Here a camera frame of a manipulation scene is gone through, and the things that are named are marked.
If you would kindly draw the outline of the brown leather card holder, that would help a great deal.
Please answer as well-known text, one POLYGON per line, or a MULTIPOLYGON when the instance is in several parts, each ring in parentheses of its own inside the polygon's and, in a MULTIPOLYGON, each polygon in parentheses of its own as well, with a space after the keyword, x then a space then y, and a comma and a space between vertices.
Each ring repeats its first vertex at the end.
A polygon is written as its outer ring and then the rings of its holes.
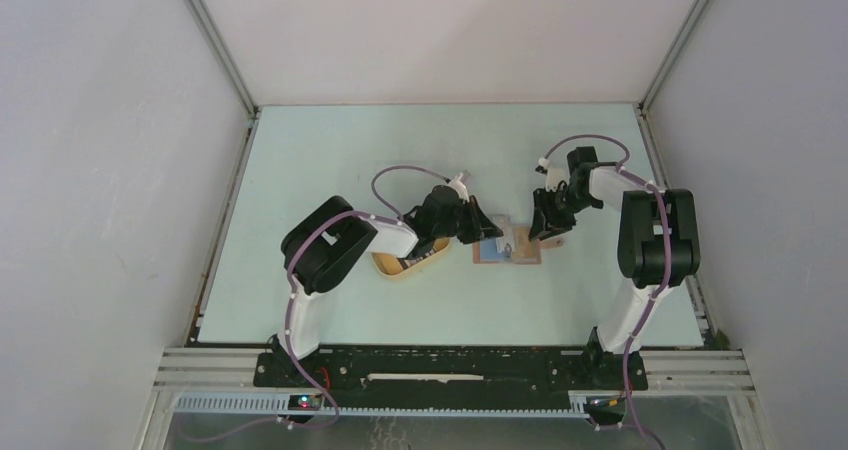
POLYGON ((472 246, 473 263, 540 265, 543 251, 564 245, 562 237, 530 240, 529 230, 528 225, 515 225, 504 237, 475 243, 472 246))

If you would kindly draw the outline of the gold credit card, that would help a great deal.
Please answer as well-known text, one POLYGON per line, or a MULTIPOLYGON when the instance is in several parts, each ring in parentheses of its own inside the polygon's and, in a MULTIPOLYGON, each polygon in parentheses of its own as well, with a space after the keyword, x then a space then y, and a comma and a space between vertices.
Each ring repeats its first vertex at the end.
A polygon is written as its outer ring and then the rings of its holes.
POLYGON ((541 263, 541 250, 537 241, 529 239, 528 226, 514 226, 513 243, 510 245, 510 261, 518 265, 537 265, 541 263))

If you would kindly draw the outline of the oval wooden tray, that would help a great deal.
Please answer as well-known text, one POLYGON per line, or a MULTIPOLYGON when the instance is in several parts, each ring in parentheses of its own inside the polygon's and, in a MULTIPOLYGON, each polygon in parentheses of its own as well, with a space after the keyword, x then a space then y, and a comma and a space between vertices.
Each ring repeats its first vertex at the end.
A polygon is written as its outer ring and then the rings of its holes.
POLYGON ((421 257, 400 259, 385 253, 372 253, 372 261, 379 275, 388 280, 399 280, 420 273, 429 264, 439 261, 450 246, 449 238, 441 238, 421 257))

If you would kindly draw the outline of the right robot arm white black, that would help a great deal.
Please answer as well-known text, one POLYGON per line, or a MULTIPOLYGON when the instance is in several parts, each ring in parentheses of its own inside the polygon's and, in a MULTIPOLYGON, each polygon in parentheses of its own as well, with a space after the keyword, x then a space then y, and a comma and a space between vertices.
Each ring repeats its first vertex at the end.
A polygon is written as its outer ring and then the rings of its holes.
POLYGON ((528 238, 545 241, 565 234, 575 227, 577 214, 589 208, 618 213, 616 259, 622 282, 581 362, 585 381, 606 388, 622 373, 617 356, 639 350, 654 310, 700 266, 694 196, 651 183, 622 163, 602 162, 592 146, 572 150, 567 160, 567 168, 558 168, 547 156, 539 159, 536 170, 544 184, 532 193, 528 238))

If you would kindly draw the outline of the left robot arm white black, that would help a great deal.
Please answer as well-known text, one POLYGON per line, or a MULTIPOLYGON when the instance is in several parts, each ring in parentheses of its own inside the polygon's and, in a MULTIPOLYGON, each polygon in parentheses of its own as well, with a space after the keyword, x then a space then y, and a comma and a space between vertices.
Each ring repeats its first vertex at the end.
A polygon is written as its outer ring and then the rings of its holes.
POLYGON ((282 240, 286 279, 291 286, 278 340, 285 353, 277 372, 292 386, 304 386, 316 373, 311 355, 321 343, 326 295, 339 286, 359 260, 380 254, 418 263, 440 240, 469 245, 500 238, 504 232, 476 198, 450 185, 437 185, 423 202, 389 218, 359 211, 333 196, 282 240))

